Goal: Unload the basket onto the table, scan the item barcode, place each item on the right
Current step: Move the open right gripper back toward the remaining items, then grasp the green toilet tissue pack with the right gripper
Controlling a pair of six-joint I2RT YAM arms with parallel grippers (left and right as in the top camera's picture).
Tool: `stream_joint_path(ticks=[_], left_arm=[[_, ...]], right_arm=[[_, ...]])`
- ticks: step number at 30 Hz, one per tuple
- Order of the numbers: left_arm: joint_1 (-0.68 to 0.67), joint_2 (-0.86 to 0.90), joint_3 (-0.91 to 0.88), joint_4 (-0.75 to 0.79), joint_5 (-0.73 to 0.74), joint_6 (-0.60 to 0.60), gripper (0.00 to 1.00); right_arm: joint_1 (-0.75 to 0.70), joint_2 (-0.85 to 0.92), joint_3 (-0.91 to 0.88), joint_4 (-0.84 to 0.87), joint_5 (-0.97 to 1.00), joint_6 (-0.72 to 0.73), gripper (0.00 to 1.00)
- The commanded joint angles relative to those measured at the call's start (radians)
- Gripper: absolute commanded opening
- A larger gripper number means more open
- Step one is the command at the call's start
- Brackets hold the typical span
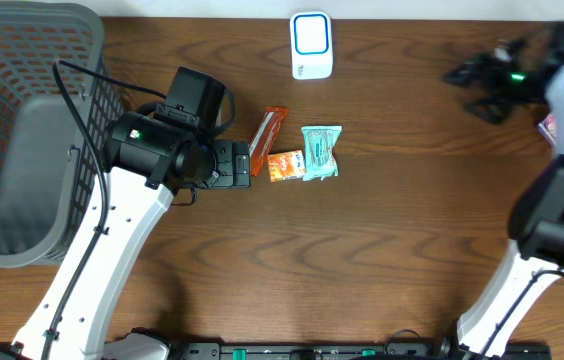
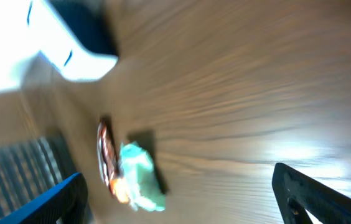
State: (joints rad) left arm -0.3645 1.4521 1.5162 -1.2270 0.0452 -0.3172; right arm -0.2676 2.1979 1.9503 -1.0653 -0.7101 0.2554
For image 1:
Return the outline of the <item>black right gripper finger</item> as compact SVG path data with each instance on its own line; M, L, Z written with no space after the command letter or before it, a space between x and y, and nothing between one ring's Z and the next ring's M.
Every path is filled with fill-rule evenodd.
M491 62L488 54L479 54L447 72L442 81L454 86L469 86L477 80Z
M507 102L496 98L482 98L468 103L464 109L492 125L501 124L510 115Z

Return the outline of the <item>small orange packet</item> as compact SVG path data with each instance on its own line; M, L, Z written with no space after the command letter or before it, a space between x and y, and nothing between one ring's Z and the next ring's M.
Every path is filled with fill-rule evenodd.
M306 174L301 150L269 155L267 165L271 182L301 179Z

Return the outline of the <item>purple red snack pack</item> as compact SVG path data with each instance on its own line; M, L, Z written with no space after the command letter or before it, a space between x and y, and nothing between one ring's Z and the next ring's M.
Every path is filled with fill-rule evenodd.
M537 125L538 132L540 135L551 145L556 144L557 136L557 125L553 113L549 113L542 121Z

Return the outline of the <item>orange snack bar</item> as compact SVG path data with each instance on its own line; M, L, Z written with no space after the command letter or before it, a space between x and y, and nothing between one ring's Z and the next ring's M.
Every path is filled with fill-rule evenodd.
M288 116L287 107L267 107L249 144L250 174L258 176L267 160L280 128Z

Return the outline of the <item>green wipes packet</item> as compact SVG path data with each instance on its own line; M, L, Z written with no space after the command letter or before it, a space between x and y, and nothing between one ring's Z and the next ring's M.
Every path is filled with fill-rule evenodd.
M333 148L342 132L340 125L304 126L301 128L305 143L304 181L338 176L338 165Z

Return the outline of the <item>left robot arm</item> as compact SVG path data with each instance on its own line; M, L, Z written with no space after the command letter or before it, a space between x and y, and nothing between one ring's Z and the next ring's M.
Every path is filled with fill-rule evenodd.
M247 144L220 137L233 94L181 67L168 93L110 123L97 147L62 80L64 64L53 64L53 77L93 157L96 191L43 301L0 343L0 359L171 359L172 343L144 330L105 338L140 250L178 192L249 187Z

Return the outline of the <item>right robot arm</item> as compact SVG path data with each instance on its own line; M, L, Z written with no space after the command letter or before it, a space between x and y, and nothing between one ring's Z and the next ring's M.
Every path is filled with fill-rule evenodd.
M478 300L456 323L443 354L449 359L500 359L535 301L564 278L564 20L549 27L545 58L523 70L520 54L530 34L481 53L444 75L458 87L477 84L485 95L466 112L502 123L518 105L549 108L556 134L553 158L515 203L507 224L505 256Z

